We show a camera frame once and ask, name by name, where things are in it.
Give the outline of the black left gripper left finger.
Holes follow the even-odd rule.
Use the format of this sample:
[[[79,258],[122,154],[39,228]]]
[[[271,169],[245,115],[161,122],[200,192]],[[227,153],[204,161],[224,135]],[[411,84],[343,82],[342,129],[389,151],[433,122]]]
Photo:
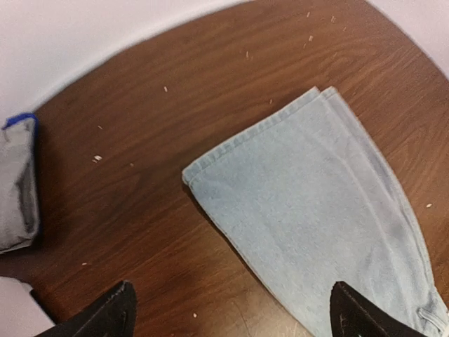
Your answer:
[[[40,333],[40,337],[133,336],[137,296],[129,281],[120,281],[66,322]]]

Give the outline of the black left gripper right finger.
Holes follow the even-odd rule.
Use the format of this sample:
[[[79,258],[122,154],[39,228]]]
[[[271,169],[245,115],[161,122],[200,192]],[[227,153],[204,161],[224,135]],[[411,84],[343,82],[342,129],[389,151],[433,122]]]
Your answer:
[[[417,309],[428,294],[393,282],[356,290],[338,281],[330,295],[333,336],[422,336]]]

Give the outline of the light blue denim skirt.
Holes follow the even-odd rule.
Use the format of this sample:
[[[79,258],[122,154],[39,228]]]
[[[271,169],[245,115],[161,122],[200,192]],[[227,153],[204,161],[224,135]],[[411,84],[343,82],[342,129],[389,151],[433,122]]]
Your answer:
[[[312,88],[203,154],[182,179],[312,335],[331,334],[338,281],[425,336],[448,335],[448,309],[408,198],[335,88]]]

